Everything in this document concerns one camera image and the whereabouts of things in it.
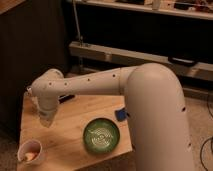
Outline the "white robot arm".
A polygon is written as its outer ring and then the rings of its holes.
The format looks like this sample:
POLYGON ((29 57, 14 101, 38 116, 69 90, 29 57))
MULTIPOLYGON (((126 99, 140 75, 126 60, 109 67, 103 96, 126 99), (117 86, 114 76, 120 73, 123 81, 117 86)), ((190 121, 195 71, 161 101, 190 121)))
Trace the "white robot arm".
POLYGON ((122 95, 137 171, 195 171, 187 110, 174 72, 157 63, 66 78, 50 69, 31 84, 40 117, 54 118, 61 95, 122 95))

